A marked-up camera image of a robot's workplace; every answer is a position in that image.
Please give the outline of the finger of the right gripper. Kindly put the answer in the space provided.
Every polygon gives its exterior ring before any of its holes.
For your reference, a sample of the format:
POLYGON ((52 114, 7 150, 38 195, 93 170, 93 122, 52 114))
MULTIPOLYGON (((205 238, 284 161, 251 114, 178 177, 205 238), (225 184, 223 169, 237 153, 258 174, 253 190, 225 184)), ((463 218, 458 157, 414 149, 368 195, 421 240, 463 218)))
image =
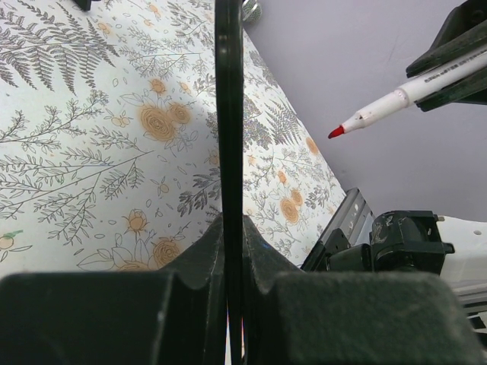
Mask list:
POLYGON ((422 111, 428 112, 451 103, 486 105, 486 68, 455 81, 432 95, 415 102, 422 111))
POLYGON ((432 45, 406 68, 412 78, 486 45, 486 0, 468 0, 447 16, 432 45))

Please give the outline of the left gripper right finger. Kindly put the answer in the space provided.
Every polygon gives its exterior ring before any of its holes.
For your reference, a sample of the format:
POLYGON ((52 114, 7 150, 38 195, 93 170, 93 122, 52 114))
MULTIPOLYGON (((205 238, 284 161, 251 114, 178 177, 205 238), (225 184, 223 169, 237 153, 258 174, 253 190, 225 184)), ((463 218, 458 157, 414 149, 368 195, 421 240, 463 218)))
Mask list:
POLYGON ((426 273, 311 272, 243 218, 248 364, 484 364, 454 292, 426 273))

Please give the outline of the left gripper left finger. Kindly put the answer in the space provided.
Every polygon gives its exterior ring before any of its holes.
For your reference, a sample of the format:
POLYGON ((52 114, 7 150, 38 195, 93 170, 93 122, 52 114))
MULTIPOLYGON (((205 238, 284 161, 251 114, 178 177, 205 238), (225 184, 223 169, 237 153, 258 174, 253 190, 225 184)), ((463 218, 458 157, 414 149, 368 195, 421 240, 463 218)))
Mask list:
POLYGON ((3 364, 222 364, 223 220, 157 271, 1 281, 3 364))

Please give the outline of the red whiteboard marker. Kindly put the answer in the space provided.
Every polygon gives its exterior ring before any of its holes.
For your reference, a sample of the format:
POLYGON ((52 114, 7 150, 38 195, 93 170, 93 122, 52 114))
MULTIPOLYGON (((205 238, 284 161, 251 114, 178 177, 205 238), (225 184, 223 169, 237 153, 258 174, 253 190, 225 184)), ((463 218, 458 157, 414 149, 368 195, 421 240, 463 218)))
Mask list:
POLYGON ((366 128, 427 97, 437 96, 441 91, 446 91, 448 87, 458 86, 461 81, 466 81, 484 68, 486 68, 486 47, 481 46, 415 76, 394 91, 362 107, 352 117, 330 132, 328 138, 335 138, 357 129, 366 128))

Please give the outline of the small whiteboard black frame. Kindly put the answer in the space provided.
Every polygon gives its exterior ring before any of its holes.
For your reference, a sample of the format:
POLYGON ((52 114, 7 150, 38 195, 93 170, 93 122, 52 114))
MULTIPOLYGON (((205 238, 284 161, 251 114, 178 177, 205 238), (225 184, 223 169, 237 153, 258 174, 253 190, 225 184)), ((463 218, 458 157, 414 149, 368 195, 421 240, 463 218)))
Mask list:
POLYGON ((232 364, 242 363, 243 26, 242 1, 215 3, 215 79, 224 269, 232 364))

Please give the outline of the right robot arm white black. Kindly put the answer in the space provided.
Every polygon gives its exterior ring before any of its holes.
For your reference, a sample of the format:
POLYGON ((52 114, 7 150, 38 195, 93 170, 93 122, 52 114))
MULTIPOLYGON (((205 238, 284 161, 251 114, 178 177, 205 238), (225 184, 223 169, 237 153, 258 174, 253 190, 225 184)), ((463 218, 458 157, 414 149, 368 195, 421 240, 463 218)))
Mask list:
MULTIPOLYGON (((429 112, 486 103, 486 3, 466 1, 444 21, 429 50, 406 70, 408 81, 360 109, 334 136, 364 128, 409 106, 429 112)), ((431 211, 374 216, 351 189, 302 264, 304 271, 426 271, 458 296, 473 328, 486 331, 486 225, 431 211)))

